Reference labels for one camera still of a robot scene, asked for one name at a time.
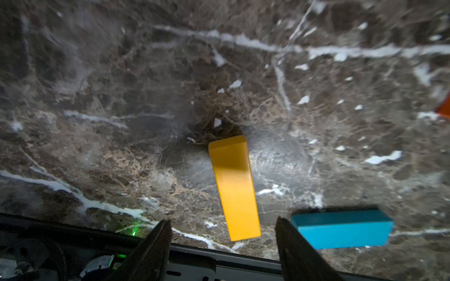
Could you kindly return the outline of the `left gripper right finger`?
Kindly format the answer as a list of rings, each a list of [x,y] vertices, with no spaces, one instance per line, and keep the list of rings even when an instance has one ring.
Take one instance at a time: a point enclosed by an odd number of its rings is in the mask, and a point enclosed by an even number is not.
[[[275,226],[281,269],[286,281],[341,281],[335,271],[285,218]]]

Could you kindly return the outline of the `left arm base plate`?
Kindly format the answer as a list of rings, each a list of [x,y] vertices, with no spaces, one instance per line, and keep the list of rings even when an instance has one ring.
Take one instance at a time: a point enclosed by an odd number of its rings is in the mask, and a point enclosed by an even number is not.
[[[2,214],[1,279],[111,281],[110,275],[145,238]],[[338,274],[342,281],[366,280]],[[163,281],[285,280],[280,261],[171,242]]]

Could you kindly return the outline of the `orange block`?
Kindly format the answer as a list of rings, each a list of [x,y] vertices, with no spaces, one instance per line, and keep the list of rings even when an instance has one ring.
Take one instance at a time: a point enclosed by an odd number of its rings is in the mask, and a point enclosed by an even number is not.
[[[435,111],[440,117],[450,119],[450,92],[446,95],[444,101]]]

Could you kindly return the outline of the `long yellow block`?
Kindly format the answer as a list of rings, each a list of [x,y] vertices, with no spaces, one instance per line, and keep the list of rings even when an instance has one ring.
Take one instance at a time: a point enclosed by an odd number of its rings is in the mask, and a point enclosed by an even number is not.
[[[261,236],[247,139],[243,135],[208,146],[231,241]]]

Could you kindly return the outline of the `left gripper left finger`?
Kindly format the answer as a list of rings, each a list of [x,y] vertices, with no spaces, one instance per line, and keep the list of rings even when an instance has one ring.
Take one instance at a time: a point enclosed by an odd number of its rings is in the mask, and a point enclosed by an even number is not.
[[[110,275],[112,281],[162,281],[172,242],[169,220],[162,220]]]

